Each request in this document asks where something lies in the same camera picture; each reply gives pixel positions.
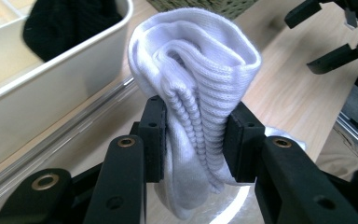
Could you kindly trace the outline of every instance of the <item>ribbed sock fabric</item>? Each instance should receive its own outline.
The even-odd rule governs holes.
[[[121,19],[115,0],[37,0],[22,37],[46,62]]]
[[[168,107],[164,179],[155,189],[167,208],[186,219],[210,192],[237,185],[222,154],[227,116],[254,79],[261,56],[231,21],[180,8],[134,30],[129,64],[145,95],[159,95]]]

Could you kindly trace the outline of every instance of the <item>white sock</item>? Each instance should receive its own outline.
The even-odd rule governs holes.
[[[231,21],[180,8],[134,30],[129,64],[146,96],[159,95],[168,107],[164,180],[155,189],[177,217],[188,218],[210,192],[236,184],[222,154],[226,121],[261,56]]]

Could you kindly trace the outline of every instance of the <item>light wood surface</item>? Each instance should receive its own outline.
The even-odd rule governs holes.
[[[306,63],[345,43],[355,46],[358,42],[358,29],[351,31],[345,27],[342,9],[334,4],[327,4],[317,15],[290,30],[283,23],[283,17],[301,2],[300,0],[259,0],[234,22],[255,43],[263,56],[261,70],[243,97],[243,101],[265,125],[283,129],[306,142],[307,154],[316,161],[337,114],[358,76],[358,61],[322,76],[312,74]],[[157,13],[145,0],[133,0],[133,3],[134,13],[129,25],[128,37],[140,22]],[[129,74],[130,68],[125,57],[119,80]],[[22,151],[3,162],[0,170],[37,145],[116,84],[114,82],[95,94],[28,143],[21,149]],[[65,150],[46,160],[38,169],[61,167],[69,170],[72,175],[77,175],[101,162],[109,142],[121,134],[128,133],[132,123],[139,120],[145,100],[137,91],[127,102],[123,102],[120,108],[105,118],[108,121],[99,124],[101,126],[90,128],[85,136],[76,140],[78,143],[69,144]],[[237,191],[237,188],[231,189],[233,194]],[[158,203],[155,195],[150,197],[149,223],[157,223],[156,220],[161,220],[161,217],[156,215],[158,213],[165,214],[162,215],[166,216],[163,219],[165,223],[181,223],[174,217],[166,215],[167,211]],[[222,200],[222,198],[212,199],[208,206],[216,205],[214,200]],[[193,223],[200,223],[198,221],[200,220],[193,219]]]

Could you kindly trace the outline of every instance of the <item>white plastic bin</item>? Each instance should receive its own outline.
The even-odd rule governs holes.
[[[9,62],[24,64],[12,74],[12,80],[0,85],[0,162],[119,74],[132,15],[131,0],[117,0],[117,10],[123,16],[121,22],[47,63],[0,49],[3,68]],[[13,21],[2,27],[0,34],[23,22],[24,19]],[[6,46],[15,49],[15,44],[20,43]]]

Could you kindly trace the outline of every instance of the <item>wooden table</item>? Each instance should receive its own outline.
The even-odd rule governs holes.
[[[285,26],[283,18],[290,9],[301,2],[259,0],[234,22],[255,43],[263,56],[261,70],[243,101],[265,125],[286,130],[295,138],[306,142],[307,154],[316,161],[358,76],[358,61],[322,76],[312,74],[306,63],[345,43],[355,46],[358,43],[358,29],[351,31],[345,27],[342,9],[335,4],[326,4],[324,10],[290,30]],[[157,13],[145,0],[133,0],[133,3],[134,13],[127,41],[139,23]],[[125,57],[120,74],[121,80],[129,75],[130,68]],[[117,83],[113,82],[95,94],[24,146],[19,153],[40,143],[115,85]],[[93,124],[93,127],[75,139],[75,143],[67,144],[65,150],[45,160],[37,170],[61,167],[69,170],[72,175],[77,175],[101,162],[109,142],[119,135],[127,134],[132,123],[140,119],[145,100],[137,91],[123,102],[120,108],[109,113],[104,118],[105,121]],[[0,169],[8,166],[19,155],[15,154],[7,159],[1,164]],[[160,220],[160,223],[179,223],[162,208],[156,195],[151,195],[150,186],[148,189],[148,215],[152,216],[148,222],[155,223],[156,220]],[[237,191],[237,188],[228,188],[220,198],[213,196],[206,205],[209,206],[209,213],[206,212],[206,216],[214,216],[219,209],[215,208],[218,207],[216,202],[228,200],[232,196],[229,196],[230,193],[235,194]],[[192,219],[193,222],[196,220],[200,223],[200,219]],[[252,220],[260,222],[260,217]]]

